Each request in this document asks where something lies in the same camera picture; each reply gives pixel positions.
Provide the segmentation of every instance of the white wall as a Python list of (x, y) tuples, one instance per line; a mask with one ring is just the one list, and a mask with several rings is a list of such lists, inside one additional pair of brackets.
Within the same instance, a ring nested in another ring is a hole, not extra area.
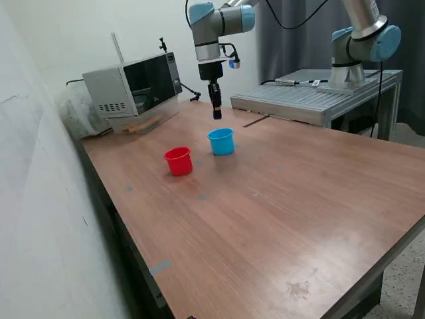
[(1, 3), (0, 30), (0, 318), (130, 318), (78, 156)]
[[(111, 32), (117, 32), (126, 60), (159, 54), (159, 37), (174, 51), (181, 80), (203, 93), (195, 48), (184, 14), (184, 0), (2, 0), (22, 34), (53, 96), (67, 80), (83, 72), (119, 62)], [(222, 1), (212, 1), (220, 7)], [(255, 29), (244, 35), (222, 38), (233, 42), (242, 68), (224, 65), (220, 79), (223, 105), (230, 96), (258, 84)], [(187, 92), (183, 98), (191, 97)]]

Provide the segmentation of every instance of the microwave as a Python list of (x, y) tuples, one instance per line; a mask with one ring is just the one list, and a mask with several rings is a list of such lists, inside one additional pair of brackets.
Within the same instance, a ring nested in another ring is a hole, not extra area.
[(182, 92), (172, 52), (82, 75), (102, 118), (139, 116)]

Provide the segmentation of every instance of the robotic arm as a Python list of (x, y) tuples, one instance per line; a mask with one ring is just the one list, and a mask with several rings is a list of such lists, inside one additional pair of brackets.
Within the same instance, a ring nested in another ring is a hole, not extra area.
[[(199, 3), (189, 9), (201, 80), (209, 82), (214, 119), (221, 118), (221, 93), (217, 80), (223, 76), (218, 38), (251, 31), (255, 26), (255, 6), (259, 0), (230, 0), (220, 9)], [(329, 86), (349, 88), (365, 81), (361, 61), (382, 62), (397, 50), (401, 31), (388, 25), (375, 0), (342, 0), (352, 27), (332, 35), (332, 76)]]

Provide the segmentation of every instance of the plastic cup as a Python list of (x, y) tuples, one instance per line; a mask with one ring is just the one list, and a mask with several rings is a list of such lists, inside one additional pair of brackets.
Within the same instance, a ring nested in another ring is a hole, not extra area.
[(233, 130), (231, 128), (219, 128), (209, 132), (208, 138), (214, 155), (223, 156), (234, 152)]
[(167, 160), (173, 176), (183, 176), (192, 172), (190, 148), (173, 148), (165, 153), (164, 158)]

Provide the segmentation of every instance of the red cup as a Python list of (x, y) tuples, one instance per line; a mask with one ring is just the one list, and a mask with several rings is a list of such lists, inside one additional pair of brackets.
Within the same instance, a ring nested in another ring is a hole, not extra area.
[(167, 160), (170, 172), (174, 176), (187, 175), (192, 172), (190, 148), (173, 148), (165, 153), (164, 158)]

